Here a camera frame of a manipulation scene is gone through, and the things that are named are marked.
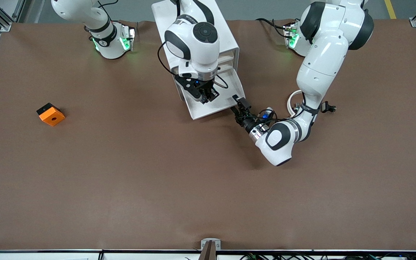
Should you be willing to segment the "brown table cover mat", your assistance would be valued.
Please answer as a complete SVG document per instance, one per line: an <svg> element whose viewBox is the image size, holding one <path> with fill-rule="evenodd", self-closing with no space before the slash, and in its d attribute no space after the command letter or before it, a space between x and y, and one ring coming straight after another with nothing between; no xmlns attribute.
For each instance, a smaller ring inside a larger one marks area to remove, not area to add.
<svg viewBox="0 0 416 260"><path fill-rule="evenodd" d="M192 120L157 59L99 56L82 25L0 35L0 250L416 250L416 29L375 21L292 159L230 110ZM36 110L53 104L56 126Z"/></svg>

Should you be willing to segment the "grey metal bracket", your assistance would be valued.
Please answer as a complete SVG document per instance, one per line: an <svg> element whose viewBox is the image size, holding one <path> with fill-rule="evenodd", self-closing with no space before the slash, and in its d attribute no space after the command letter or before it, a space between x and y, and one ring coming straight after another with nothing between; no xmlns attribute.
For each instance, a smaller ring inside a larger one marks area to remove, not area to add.
<svg viewBox="0 0 416 260"><path fill-rule="evenodd" d="M214 248L216 251L220 251L221 250L221 239L218 238L204 238L201 240L201 250L203 250L204 246L209 243L209 242L213 242L214 244Z"/></svg>

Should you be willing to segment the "white table edge rail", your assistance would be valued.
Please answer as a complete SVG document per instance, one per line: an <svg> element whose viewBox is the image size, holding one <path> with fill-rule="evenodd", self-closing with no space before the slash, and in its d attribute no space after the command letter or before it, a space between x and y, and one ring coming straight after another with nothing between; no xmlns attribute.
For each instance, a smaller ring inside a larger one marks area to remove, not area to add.
<svg viewBox="0 0 416 260"><path fill-rule="evenodd" d="M416 260L416 250L0 250L0 260Z"/></svg>

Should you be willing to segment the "white curved plastic part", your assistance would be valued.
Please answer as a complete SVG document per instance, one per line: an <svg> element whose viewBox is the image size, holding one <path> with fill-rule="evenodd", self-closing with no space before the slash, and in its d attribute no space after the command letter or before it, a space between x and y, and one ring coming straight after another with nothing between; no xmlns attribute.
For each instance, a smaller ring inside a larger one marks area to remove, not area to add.
<svg viewBox="0 0 416 260"><path fill-rule="evenodd" d="M291 93L287 99L287 110L290 114L290 117L296 117L297 114L295 114L292 110L292 99L294 96L296 95L301 95L302 94L302 90L296 90L293 93Z"/></svg>

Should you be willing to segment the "orange black cube block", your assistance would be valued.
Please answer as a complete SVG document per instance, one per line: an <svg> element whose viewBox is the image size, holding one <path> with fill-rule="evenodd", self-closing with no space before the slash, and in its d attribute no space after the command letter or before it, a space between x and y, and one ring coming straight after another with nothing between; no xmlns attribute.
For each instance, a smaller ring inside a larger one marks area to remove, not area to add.
<svg viewBox="0 0 416 260"><path fill-rule="evenodd" d="M56 126L65 119L65 115L57 107L51 103L47 103L43 107L36 110L41 121L50 125Z"/></svg>

